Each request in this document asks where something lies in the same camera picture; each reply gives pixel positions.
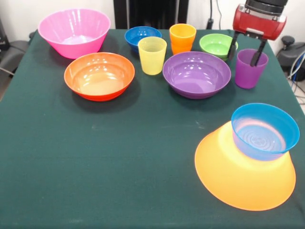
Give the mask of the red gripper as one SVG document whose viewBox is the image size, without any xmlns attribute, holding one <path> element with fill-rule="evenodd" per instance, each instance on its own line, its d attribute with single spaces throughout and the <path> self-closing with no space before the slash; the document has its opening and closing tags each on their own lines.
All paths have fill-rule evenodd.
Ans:
<svg viewBox="0 0 305 229">
<path fill-rule="evenodd" d="M 250 66 L 256 67 L 267 40 L 276 40 L 283 31 L 286 21 L 287 17 L 285 15 L 265 14 L 264 12 L 250 9 L 245 4 L 239 4 L 233 20 L 233 29 L 235 31 L 227 54 L 228 60 L 232 60 L 234 57 L 239 33 L 255 34 L 255 37 L 262 38 L 258 49 L 253 51 L 250 61 Z"/>
</svg>

